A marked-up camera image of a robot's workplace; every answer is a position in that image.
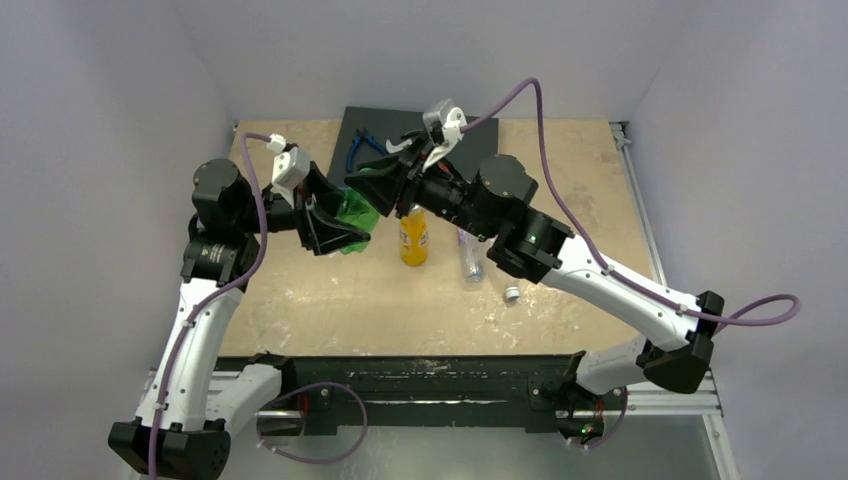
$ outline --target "white bottle cap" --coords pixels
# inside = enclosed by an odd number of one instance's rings
[[[514,302],[518,300],[518,297],[521,296],[521,291],[518,290],[518,287],[506,287],[504,290],[504,298],[507,302]]]

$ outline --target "gray wall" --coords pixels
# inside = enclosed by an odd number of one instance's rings
[[[3,3],[0,477],[116,478],[227,123],[169,1]]]
[[[746,480],[848,471],[846,23],[843,0],[703,2],[630,126],[670,282],[732,308],[804,300],[789,324],[716,342]]]
[[[482,113],[541,79],[548,116],[629,117],[695,0],[176,0],[236,118],[345,105]],[[532,116],[530,99],[505,116]]]

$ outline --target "plywood surface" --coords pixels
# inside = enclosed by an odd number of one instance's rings
[[[323,171],[339,121],[243,121],[244,131],[280,133],[306,149]],[[546,122],[548,158],[566,204],[601,250],[650,275],[650,264],[610,128],[602,120]],[[499,151],[515,155],[539,181],[533,206],[568,223],[548,192],[531,120],[501,120]],[[272,154],[250,146],[260,182]],[[234,144],[231,157],[243,161]],[[428,216],[430,257],[420,267],[398,256],[398,220],[381,219],[361,254],[315,257],[295,232],[269,237],[262,268],[227,331],[222,355],[441,355],[569,353],[624,342],[636,332],[570,294],[521,282],[507,307],[506,278],[486,260],[487,279],[460,275],[456,230]]]

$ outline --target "blue-handled pliers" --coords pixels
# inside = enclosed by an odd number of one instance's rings
[[[359,146],[362,145],[362,142],[370,145],[371,148],[379,152],[380,155],[386,155],[386,149],[374,140],[373,135],[368,134],[368,129],[363,128],[362,130],[356,130],[356,136],[353,137],[353,145],[350,146],[350,150],[347,152],[347,173],[353,172],[353,157],[356,156],[356,152],[359,150]]]

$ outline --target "green plastic bag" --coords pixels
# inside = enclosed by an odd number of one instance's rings
[[[364,232],[371,233],[374,227],[377,226],[377,221],[380,219],[380,213],[365,200],[365,197],[359,194],[356,190],[347,189],[344,191],[345,197],[342,204],[339,205],[339,211],[336,213],[336,219],[352,225]],[[342,254],[347,255],[352,252],[363,252],[368,246],[368,242],[354,243],[341,249]]]

